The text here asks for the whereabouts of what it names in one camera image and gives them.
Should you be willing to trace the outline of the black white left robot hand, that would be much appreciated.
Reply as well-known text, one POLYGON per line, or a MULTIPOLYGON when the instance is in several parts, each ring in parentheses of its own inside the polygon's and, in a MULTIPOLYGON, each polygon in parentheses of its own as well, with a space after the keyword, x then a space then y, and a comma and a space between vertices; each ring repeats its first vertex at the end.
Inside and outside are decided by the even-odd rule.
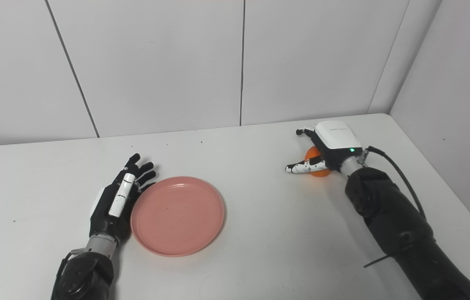
POLYGON ((116 239, 117 244, 131 235, 131 213, 138 198, 155 184, 157 176, 152 162, 142 165, 140 154, 132 155, 106 186, 90 217, 90 237, 106 235, 116 239))

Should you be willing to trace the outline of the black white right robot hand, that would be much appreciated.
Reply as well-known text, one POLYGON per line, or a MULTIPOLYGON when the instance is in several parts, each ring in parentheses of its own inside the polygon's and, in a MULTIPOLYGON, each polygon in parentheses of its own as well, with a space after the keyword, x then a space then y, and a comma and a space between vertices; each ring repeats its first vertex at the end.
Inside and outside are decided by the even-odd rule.
POLYGON ((361 143, 353 131, 343 121, 322 121, 315 127, 304 127, 296 130, 296 135, 306 135, 320 152, 319 155, 304 161, 287 165, 287 173, 311 173, 330 170, 349 177, 363 163, 358 159, 363 153, 361 143))

